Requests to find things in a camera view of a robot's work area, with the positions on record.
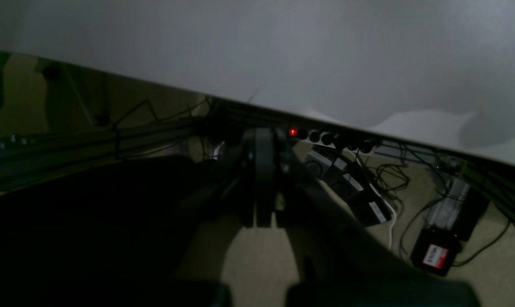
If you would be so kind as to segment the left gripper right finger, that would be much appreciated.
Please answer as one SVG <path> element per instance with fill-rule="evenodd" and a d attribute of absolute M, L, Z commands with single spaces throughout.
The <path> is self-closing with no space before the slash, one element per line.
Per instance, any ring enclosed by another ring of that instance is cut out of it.
<path fill-rule="evenodd" d="M 296 257 L 287 307 L 479 307 L 464 282 L 443 281 L 396 258 L 297 159 L 281 130 L 264 129 L 264 195 Z"/>

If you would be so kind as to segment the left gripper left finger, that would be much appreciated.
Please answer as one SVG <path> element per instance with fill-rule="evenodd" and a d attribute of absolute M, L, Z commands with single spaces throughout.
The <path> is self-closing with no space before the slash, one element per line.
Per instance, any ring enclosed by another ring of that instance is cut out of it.
<path fill-rule="evenodd" d="M 0 196 L 0 307 L 231 307 L 215 274 L 178 274 L 206 219 L 251 222 L 262 136 L 219 160 L 130 159 Z"/>

